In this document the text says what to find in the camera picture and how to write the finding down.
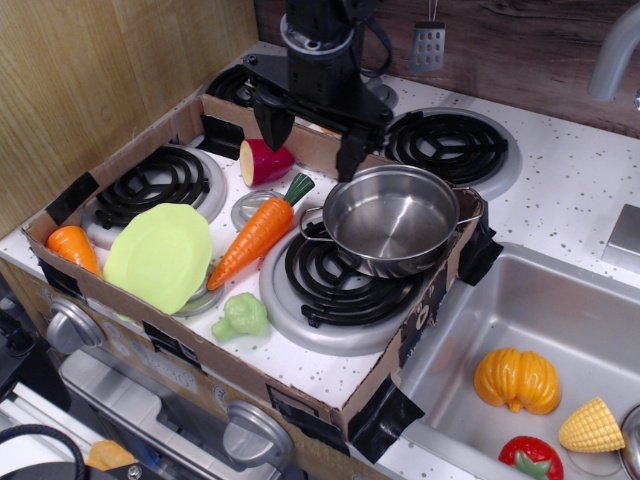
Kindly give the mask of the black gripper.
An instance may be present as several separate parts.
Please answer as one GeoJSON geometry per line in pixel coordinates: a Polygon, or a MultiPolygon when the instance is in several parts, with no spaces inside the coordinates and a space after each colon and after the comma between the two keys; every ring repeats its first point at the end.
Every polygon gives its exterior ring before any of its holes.
{"type": "Polygon", "coordinates": [[[267,146],[278,151],[299,117],[344,134],[336,157],[339,182],[350,182],[366,157],[384,148],[393,113],[363,83],[349,56],[309,60],[249,54],[255,120],[267,146]]]}

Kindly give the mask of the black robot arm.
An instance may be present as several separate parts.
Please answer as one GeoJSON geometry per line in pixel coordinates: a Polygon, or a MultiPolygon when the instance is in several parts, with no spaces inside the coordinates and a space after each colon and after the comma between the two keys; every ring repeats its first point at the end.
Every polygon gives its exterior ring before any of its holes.
{"type": "Polygon", "coordinates": [[[374,18],[373,1],[289,1],[280,21],[283,56],[250,54],[243,65],[253,87],[252,108],[262,138],[279,150],[301,118],[341,136],[338,179],[350,181],[366,156],[384,145],[391,107],[366,85],[386,73],[362,65],[371,31],[386,52],[391,42],[374,18]]]}

